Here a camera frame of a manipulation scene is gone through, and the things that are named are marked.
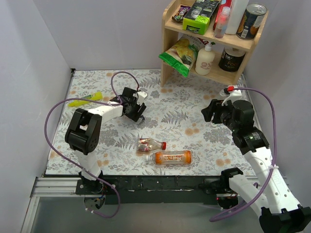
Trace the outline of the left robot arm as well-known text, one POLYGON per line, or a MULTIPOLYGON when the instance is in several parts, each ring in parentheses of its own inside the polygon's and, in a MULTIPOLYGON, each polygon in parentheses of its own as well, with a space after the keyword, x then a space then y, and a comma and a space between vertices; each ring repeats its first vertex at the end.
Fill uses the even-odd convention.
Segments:
POLYGON ((148 94, 141 90, 124 88, 123 93, 112 98, 104 105, 84 110, 76 109, 65 135, 65 142, 75 152, 79 165, 82 185, 92 194, 99 194, 103 190, 102 171, 97 164, 95 149, 99 143, 102 123, 114 118, 126 116, 137 122, 142 119, 146 109, 144 103, 148 94))

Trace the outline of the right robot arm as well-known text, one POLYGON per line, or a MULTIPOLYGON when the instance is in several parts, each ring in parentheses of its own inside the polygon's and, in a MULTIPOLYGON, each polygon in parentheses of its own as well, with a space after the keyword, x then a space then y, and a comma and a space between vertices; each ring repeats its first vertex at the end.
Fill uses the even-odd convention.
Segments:
POLYGON ((261 189, 257 189, 238 168, 222 171, 220 188, 236 192, 259 217, 265 233, 297 233, 311 221, 310 207, 303 207, 285 183, 264 134, 254 126, 254 109, 250 102, 213 99, 202 109, 206 122, 224 124, 234 144, 254 170, 261 189))

